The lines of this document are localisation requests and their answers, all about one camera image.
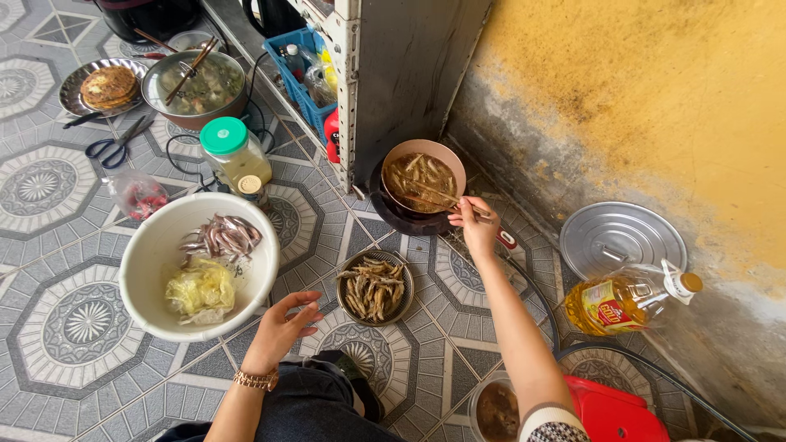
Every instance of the bottle label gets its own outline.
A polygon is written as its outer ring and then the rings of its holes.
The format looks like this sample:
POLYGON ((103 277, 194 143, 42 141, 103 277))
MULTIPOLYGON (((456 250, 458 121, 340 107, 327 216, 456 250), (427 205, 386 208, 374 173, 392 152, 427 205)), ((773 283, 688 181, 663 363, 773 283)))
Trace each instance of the bottle label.
POLYGON ((584 310, 593 322, 609 331, 646 330, 630 318, 614 298, 612 281, 594 285, 582 292, 584 310))

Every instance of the green lid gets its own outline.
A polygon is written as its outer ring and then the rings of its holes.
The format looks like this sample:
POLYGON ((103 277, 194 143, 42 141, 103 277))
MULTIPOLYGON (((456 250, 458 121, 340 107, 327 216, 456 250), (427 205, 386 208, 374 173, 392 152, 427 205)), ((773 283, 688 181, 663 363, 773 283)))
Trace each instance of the green lid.
POLYGON ((199 141, 211 155, 228 155, 245 145, 248 129, 237 118, 222 116, 204 125, 199 141))

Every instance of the rose gold watch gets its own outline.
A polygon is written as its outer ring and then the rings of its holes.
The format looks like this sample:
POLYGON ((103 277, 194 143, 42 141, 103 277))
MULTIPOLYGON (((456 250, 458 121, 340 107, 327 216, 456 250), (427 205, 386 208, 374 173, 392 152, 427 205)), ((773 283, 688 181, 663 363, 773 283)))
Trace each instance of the rose gold watch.
POLYGON ((246 387, 265 389, 271 392, 274 388, 276 388, 276 384, 278 383, 278 368, 273 368, 265 376, 250 376, 238 370, 232 380, 246 387))

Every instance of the red plastic stool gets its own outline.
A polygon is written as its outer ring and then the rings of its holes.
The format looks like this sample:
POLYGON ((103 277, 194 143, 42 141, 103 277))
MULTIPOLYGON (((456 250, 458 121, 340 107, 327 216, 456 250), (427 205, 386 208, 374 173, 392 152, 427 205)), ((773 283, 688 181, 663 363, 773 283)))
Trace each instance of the red plastic stool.
POLYGON ((669 442, 666 426, 639 396, 565 375, 573 407, 593 442, 669 442))

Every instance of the dark pants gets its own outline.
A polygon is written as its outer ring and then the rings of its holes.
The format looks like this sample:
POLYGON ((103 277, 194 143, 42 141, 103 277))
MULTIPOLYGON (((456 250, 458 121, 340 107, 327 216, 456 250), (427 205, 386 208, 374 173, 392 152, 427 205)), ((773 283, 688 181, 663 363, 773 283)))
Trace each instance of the dark pants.
MULTIPOLYGON (((282 363, 276 388, 265 395, 255 441, 405 442, 352 408, 352 388, 335 366, 310 361, 309 367, 282 363)), ((169 429, 157 442, 199 442, 210 424, 186 423, 169 429)))

